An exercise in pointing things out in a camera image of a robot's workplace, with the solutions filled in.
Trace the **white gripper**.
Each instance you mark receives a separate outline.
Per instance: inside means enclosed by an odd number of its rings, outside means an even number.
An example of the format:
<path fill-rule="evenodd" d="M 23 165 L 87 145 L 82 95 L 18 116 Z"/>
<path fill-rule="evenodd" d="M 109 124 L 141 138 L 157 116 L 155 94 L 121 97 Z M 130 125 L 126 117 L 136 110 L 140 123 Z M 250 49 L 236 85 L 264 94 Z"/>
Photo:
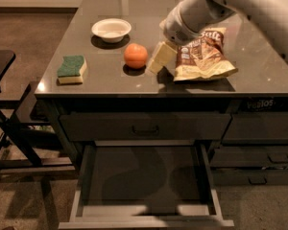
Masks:
<path fill-rule="evenodd" d="M 164 36 L 176 45 L 186 45 L 199 37 L 200 34 L 191 31 L 180 15 L 180 5 L 174 7 L 168 16 L 159 24 Z M 157 75 L 176 55 L 177 47 L 169 41 L 159 42 L 154 49 L 153 59 L 147 64 L 147 69 Z"/>

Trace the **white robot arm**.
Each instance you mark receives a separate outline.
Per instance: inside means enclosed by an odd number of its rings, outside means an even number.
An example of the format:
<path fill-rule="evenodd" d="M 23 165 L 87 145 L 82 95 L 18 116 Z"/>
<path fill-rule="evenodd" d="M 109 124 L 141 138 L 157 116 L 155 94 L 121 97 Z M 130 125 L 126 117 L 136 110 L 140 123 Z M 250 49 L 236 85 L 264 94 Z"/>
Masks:
<path fill-rule="evenodd" d="M 160 28 L 166 39 L 181 46 L 234 13 L 244 15 L 288 64 L 288 0 L 182 0 Z"/>

